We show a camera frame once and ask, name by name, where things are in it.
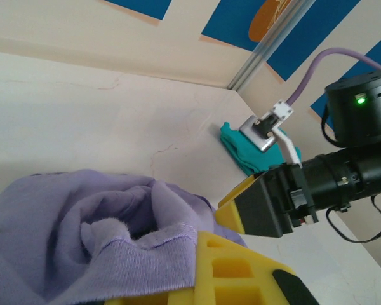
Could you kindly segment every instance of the green led light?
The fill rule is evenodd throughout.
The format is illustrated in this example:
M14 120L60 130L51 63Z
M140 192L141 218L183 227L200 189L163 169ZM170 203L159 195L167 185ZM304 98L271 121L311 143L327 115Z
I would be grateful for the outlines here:
M365 103L366 102L366 99L364 98L364 97L361 97L361 98L359 98L358 100L357 100L357 104L363 104L363 103Z

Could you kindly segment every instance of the purple sweatshirt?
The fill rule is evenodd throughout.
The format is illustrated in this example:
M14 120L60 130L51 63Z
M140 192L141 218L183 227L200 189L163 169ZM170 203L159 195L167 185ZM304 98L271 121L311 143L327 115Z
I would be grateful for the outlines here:
M150 177L33 175L0 195L0 304L80 304L193 287L198 231L244 245L206 199Z

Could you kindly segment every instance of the teal cloth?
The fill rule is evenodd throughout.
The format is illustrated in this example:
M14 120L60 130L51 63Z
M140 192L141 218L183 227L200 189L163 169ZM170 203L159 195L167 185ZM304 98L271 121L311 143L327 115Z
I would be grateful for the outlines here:
M223 124L220 131L220 140L239 167L248 176L268 170L271 166L284 163L284 158L277 143L267 152L262 153L258 147L251 143L241 132L232 130L228 122ZM299 148L295 149L297 150L299 158L301 158Z

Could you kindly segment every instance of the white table surface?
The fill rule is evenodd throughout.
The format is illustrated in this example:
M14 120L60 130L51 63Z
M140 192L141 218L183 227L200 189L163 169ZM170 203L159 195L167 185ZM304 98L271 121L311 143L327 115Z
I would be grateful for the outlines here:
M245 178L219 128L251 114L234 91L0 53L0 192L24 175L92 168L152 175L216 205ZM320 304L381 304L379 265L319 218L245 240L291 266Z

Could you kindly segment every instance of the blue stripe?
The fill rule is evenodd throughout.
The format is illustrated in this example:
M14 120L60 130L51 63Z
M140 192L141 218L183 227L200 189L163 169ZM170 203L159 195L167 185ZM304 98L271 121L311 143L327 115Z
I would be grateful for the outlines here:
M372 48L366 55L381 64L381 41L378 44L376 44L374 48ZM358 62L350 70L348 70L342 77L350 78L352 76L362 74L362 73L368 73L371 71L374 71L374 68L370 67L369 65L366 65L363 62ZM321 117L326 103L327 103L327 97L326 97L326 94L323 94L321 97L318 98L317 101L315 101L311 105L311 108L317 113L317 115Z
M171 0L106 0L138 13L162 20Z
M316 0L268 59L268 64L287 80L359 1Z
M202 31L202 35L252 51L250 25L265 0L221 0Z

